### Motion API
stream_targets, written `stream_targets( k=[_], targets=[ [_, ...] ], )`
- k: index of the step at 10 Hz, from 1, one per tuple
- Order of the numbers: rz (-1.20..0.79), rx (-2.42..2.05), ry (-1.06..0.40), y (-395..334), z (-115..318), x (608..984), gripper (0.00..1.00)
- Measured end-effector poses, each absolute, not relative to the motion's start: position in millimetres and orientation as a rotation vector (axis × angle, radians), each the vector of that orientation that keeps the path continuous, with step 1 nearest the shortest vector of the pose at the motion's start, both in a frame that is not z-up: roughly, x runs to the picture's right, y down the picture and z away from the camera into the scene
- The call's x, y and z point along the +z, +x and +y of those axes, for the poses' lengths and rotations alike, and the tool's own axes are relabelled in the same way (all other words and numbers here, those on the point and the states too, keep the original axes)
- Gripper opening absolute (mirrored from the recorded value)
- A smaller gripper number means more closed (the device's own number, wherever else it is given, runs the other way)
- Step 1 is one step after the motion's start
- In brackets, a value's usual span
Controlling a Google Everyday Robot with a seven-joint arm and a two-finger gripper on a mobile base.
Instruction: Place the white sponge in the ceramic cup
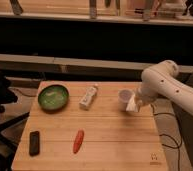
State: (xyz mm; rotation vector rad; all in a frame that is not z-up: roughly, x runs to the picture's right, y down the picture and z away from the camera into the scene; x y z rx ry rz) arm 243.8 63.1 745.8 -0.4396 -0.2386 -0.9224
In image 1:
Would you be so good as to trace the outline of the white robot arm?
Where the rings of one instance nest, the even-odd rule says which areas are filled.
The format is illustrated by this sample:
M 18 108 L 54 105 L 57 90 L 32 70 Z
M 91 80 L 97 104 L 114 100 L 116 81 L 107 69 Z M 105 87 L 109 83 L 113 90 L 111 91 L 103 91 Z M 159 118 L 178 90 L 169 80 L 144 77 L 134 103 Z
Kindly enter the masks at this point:
M 147 67 L 142 71 L 142 83 L 136 91 L 136 100 L 146 105 L 161 94 L 193 115 L 193 88 L 178 81 L 178 74 L 179 67 L 172 60 Z

